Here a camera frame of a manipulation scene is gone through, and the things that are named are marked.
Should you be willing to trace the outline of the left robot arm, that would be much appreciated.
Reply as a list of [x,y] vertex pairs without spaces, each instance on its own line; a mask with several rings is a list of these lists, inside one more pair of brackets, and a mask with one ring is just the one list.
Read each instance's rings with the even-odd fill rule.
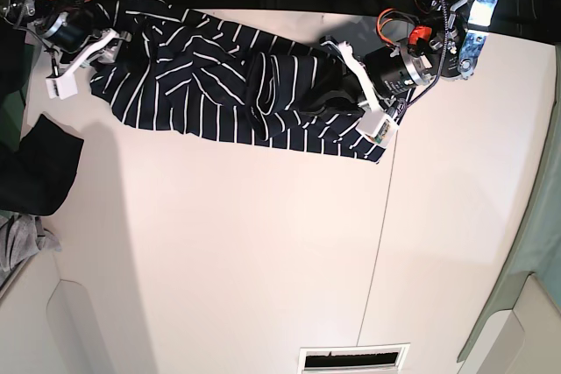
[[499,0],[413,0],[417,14],[387,8],[374,32],[382,48],[359,57],[347,41],[330,36],[320,45],[330,50],[340,73],[310,91],[300,111],[311,116],[366,116],[380,107],[401,120],[440,80],[466,80],[477,66]]

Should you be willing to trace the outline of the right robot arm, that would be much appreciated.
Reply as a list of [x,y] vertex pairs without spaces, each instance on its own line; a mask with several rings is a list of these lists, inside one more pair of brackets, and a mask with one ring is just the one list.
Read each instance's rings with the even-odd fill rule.
[[25,41],[50,55],[61,74],[86,48],[117,29],[110,0],[1,0],[1,89],[22,88],[31,72]]

